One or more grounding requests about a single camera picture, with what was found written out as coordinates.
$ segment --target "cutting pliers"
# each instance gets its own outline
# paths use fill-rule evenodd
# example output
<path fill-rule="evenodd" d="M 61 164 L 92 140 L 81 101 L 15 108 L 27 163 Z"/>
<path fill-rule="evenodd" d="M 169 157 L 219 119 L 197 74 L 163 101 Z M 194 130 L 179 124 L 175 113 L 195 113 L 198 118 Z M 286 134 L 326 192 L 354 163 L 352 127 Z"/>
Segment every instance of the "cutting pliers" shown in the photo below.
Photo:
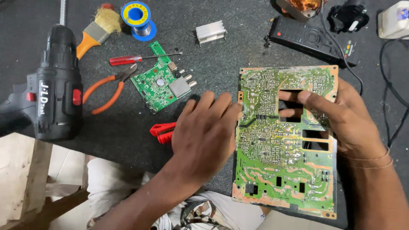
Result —
<path fill-rule="evenodd" d="M 122 92 L 122 89 L 124 88 L 124 82 L 126 80 L 128 80 L 132 74 L 138 69 L 138 65 L 137 64 L 133 64 L 131 67 L 128 67 L 126 69 L 124 69 L 122 72 L 116 74 L 116 75 L 111 75 L 109 77 L 106 77 L 98 82 L 96 82 L 95 84 L 93 84 L 91 87 L 89 87 L 87 89 L 87 91 L 84 93 L 84 96 L 82 98 L 82 104 L 85 104 L 85 102 L 87 101 L 88 97 L 101 85 L 108 83 L 110 81 L 116 81 L 119 80 L 118 82 L 118 88 L 117 91 L 115 92 L 115 94 L 112 96 L 112 98 L 103 106 L 94 109 L 92 111 L 92 114 L 98 114 L 101 113 L 105 110 L 107 110 L 109 107 L 111 107 L 111 105 L 113 105 L 115 103 L 115 101 L 118 99 L 119 95 Z"/>

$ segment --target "red clamp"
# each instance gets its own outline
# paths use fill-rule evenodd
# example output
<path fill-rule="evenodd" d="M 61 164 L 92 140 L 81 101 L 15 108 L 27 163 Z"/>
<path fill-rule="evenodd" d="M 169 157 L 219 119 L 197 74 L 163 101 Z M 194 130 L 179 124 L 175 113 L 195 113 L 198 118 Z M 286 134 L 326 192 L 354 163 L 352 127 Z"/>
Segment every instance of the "red clamp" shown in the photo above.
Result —
<path fill-rule="evenodd" d="M 176 122 L 166 124 L 156 124 L 152 126 L 150 132 L 161 144 L 167 144 L 172 141 L 173 130 L 176 127 Z"/>

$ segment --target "red power button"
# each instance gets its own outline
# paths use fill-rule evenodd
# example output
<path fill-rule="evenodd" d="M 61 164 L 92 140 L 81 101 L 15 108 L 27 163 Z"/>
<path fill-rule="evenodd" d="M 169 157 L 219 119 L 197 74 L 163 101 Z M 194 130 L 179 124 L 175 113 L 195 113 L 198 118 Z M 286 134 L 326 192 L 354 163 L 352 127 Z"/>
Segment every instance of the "red power button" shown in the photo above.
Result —
<path fill-rule="evenodd" d="M 72 91 L 72 103 L 76 106 L 80 106 L 81 101 L 81 91 L 79 89 L 74 89 Z"/>

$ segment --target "main board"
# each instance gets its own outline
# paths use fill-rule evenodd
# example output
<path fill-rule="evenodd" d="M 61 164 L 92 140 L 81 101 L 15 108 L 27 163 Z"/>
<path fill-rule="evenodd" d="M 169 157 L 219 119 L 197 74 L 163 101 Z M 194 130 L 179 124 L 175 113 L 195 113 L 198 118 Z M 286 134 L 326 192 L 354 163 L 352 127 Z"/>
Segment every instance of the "main board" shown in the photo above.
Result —
<path fill-rule="evenodd" d="M 337 65 L 240 69 L 234 201 L 337 218 L 337 141 L 328 119 L 304 107 L 300 122 L 282 122 L 278 97 L 279 90 L 309 90 L 334 102 L 337 89 Z"/>
<path fill-rule="evenodd" d="M 166 54 L 157 41 L 149 47 L 154 55 Z M 186 83 L 177 70 L 168 56 L 162 56 L 152 69 L 130 78 L 153 114 L 191 91 L 193 85 Z"/>

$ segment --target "blue spool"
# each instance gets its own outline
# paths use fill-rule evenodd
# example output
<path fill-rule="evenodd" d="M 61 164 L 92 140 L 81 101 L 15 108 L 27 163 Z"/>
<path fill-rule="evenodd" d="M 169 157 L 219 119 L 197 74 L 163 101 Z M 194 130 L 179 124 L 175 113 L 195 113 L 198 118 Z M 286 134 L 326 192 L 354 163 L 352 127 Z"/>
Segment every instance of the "blue spool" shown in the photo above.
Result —
<path fill-rule="evenodd" d="M 151 20 L 151 11 L 143 2 L 129 2 L 121 10 L 123 21 L 132 27 L 134 38 L 139 41 L 152 40 L 156 35 L 156 25 Z"/>

